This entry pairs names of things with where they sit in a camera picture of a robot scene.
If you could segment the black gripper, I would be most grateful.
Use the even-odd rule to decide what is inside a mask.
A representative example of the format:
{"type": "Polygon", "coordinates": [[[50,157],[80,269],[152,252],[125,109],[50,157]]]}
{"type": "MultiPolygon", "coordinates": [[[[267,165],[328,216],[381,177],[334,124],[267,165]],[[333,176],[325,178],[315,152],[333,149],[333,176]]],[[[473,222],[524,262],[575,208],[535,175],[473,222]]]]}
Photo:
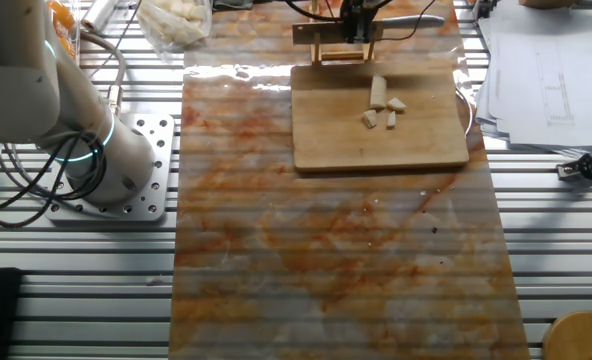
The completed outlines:
{"type": "Polygon", "coordinates": [[[377,0],[343,0],[339,9],[344,41],[348,44],[367,44],[372,41],[373,29],[365,27],[377,12],[377,0]]]}

